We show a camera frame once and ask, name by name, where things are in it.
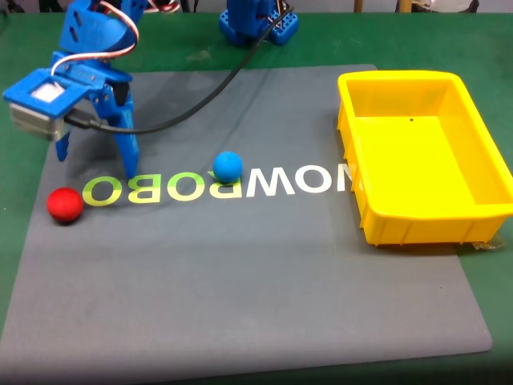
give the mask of blue plastic part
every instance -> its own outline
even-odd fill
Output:
[[[57,159],[63,162],[67,156],[67,146],[70,143],[70,132],[68,132],[61,140],[55,142],[55,150],[57,150]]]
[[[214,177],[223,184],[232,184],[239,180],[244,165],[242,159],[231,151],[222,152],[214,160],[212,170]]]
[[[75,0],[67,10],[60,46],[69,53],[54,52],[53,66],[69,54],[112,51],[128,47],[134,42],[134,35],[126,25],[115,18],[94,12],[99,0]],[[134,22],[138,22],[146,9],[147,0],[122,0],[121,10]],[[67,62],[59,66],[54,76],[50,69],[40,68],[9,87],[3,98],[50,117],[63,118],[80,100],[89,99],[100,119],[116,127],[133,128],[133,102],[130,91],[116,102],[114,87],[125,86],[132,77],[111,67],[110,63],[91,59]],[[45,83],[58,83],[64,88],[61,95],[51,102],[33,97],[32,93]],[[55,143],[59,160],[67,157],[70,132]],[[135,135],[115,135],[128,179],[135,176],[139,162],[139,147]]]
[[[237,46],[258,39],[269,27],[273,19],[279,16],[273,0],[228,0],[228,9],[219,17],[219,28]],[[269,34],[269,40],[277,45],[289,41],[299,27],[296,14],[287,14],[281,26],[275,26]]]
[[[116,51],[135,41],[121,20],[95,12],[99,0],[75,0],[67,9],[59,40],[61,49],[73,53]],[[123,0],[121,10],[137,23],[147,0]]]

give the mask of green surface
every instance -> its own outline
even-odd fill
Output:
[[[15,15],[0,37],[0,89],[45,67],[57,48],[61,14]],[[374,64],[379,69],[433,69],[458,74],[499,150],[513,167],[513,14],[302,14],[284,47],[264,45],[251,68]],[[137,71],[230,69],[245,50],[227,44],[215,14],[147,15],[141,42],[117,67]],[[16,132],[0,103],[0,330],[22,252],[47,144]],[[194,383],[506,382],[513,367],[513,222],[493,252],[459,255],[494,339],[477,355],[325,367]]]

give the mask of gray mat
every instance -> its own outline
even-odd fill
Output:
[[[111,137],[75,130],[62,164],[50,148],[0,343],[0,383],[135,383],[489,349],[451,249],[377,249],[357,226],[349,179],[337,174],[337,77],[370,68],[243,71],[189,121],[140,137],[139,174],[161,175],[159,203],[128,199]],[[136,75],[136,124],[183,111],[225,75]],[[208,171],[228,149],[245,163],[242,197],[219,199]],[[318,167],[297,175],[307,165]],[[248,197],[257,168],[267,182],[283,168],[290,186],[279,180],[273,194],[257,180]],[[172,199],[178,172],[200,174],[203,194]],[[120,179],[121,197],[54,224],[48,193],[82,191],[97,176]],[[195,188],[190,178],[177,185],[184,196]],[[103,182],[93,197],[111,191]]]

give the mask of plastic tray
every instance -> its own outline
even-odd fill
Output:
[[[487,242],[513,213],[513,178],[458,76],[368,71],[338,88],[367,242]]]

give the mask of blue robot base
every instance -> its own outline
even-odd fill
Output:
[[[280,15],[277,11],[273,11],[273,13],[270,16],[271,18],[276,19]],[[281,27],[275,26],[273,28],[273,30],[269,34],[269,40],[278,46],[282,46],[286,42],[288,42],[290,38],[292,38],[293,34],[296,33],[298,27],[299,18],[296,16],[296,14],[287,14],[283,18]],[[247,43],[250,43],[252,40],[255,40],[253,37],[237,32],[229,26],[228,10],[223,12],[219,17],[219,28],[221,29],[221,32],[223,32],[228,37],[228,39],[230,39],[230,41],[237,46],[243,46]]]

